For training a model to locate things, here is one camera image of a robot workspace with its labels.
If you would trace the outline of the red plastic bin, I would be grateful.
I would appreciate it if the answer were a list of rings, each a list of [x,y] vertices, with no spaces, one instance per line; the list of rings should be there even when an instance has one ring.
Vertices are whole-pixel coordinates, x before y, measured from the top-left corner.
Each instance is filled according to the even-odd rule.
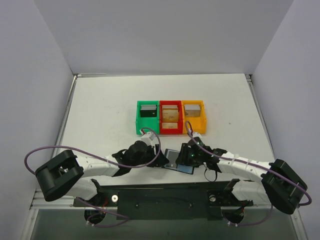
[[[183,113],[180,100],[159,101],[159,132],[161,135],[183,133]]]

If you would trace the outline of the aluminium frame rail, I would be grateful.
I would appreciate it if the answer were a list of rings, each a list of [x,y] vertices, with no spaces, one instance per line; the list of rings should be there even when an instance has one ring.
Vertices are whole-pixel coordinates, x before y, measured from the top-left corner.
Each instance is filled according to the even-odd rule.
[[[55,145],[34,149],[24,158],[24,165],[36,177],[43,195],[43,201],[47,205],[54,205],[55,201],[65,196],[70,198],[79,197],[84,201],[88,201],[98,194],[97,183],[94,180],[83,178],[85,170],[77,162],[77,156],[74,153],[76,149],[60,145],[64,137],[77,78],[78,75],[75,74],[68,93],[67,104]],[[50,154],[50,159],[36,170],[32,170],[28,165],[28,159],[31,154],[49,149],[53,150]]]

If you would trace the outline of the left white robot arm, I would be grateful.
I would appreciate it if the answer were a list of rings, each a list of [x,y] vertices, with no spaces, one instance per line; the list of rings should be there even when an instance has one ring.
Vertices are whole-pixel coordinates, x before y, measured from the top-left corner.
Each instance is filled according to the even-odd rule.
[[[134,168],[160,168],[168,163],[159,144],[138,140],[128,149],[103,159],[89,154],[76,156],[71,149],[64,150],[41,165],[35,176],[47,202],[65,195],[91,200],[99,192],[95,177],[120,177]]]

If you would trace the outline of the black card stack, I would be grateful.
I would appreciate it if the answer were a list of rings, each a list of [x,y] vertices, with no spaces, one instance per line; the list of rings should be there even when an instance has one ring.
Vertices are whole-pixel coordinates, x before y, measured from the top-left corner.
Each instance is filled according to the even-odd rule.
[[[158,107],[156,104],[142,104],[139,109],[141,118],[153,118],[158,115]]]

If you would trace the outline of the orange plastic bin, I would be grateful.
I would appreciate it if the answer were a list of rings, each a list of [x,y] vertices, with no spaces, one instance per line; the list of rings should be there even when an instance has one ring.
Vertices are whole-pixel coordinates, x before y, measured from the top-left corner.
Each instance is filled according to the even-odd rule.
[[[186,117],[184,112],[184,105],[200,105],[201,113],[200,117]],[[205,134],[207,131],[207,117],[205,112],[205,105],[202,100],[182,100],[182,118],[183,118],[183,133],[187,133],[185,127],[185,122],[189,121],[191,123],[192,129],[200,134]]]

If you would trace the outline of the dark grey credit card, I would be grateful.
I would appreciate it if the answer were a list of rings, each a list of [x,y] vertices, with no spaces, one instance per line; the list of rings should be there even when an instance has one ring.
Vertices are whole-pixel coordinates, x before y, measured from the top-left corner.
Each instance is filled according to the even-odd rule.
[[[172,168],[176,167],[176,160],[179,156],[180,152],[177,150],[172,150],[172,149],[166,149],[165,151],[165,156],[169,160],[168,165]]]

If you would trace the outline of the blue credit card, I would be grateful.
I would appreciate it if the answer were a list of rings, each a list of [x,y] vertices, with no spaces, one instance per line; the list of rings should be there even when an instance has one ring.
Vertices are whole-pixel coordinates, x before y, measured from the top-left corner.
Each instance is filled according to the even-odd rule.
[[[184,174],[189,174],[189,175],[193,175],[194,174],[194,167],[193,166],[178,164],[177,167],[176,167],[176,170],[178,172],[181,172],[181,173],[184,173]]]

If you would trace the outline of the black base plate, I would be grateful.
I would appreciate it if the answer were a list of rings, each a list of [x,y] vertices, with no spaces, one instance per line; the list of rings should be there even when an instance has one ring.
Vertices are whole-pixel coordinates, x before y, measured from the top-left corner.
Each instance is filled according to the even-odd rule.
[[[232,214],[253,206],[252,200],[238,200],[232,189],[237,180],[141,185],[104,185],[88,203],[116,207],[118,220],[193,220],[209,221],[223,217],[221,209]]]

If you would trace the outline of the green plastic bin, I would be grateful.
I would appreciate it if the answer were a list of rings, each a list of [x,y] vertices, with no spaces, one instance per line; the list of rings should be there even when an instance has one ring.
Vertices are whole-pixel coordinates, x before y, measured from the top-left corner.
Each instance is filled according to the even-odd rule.
[[[141,105],[157,105],[157,117],[140,117]],[[141,135],[141,128],[150,128],[157,134],[160,133],[160,113],[159,113],[159,101],[156,100],[140,100],[137,101],[136,106],[136,118],[135,118],[135,131],[137,135]]]

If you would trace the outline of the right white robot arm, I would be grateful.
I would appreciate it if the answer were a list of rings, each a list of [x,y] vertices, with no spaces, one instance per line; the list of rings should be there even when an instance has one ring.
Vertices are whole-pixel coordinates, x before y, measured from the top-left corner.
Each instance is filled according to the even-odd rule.
[[[178,165],[199,167],[217,173],[241,177],[231,188],[238,201],[267,203],[284,214],[291,215],[301,206],[308,187],[299,175],[281,159],[273,162],[240,157],[225,149],[210,148],[200,137],[181,145]]]

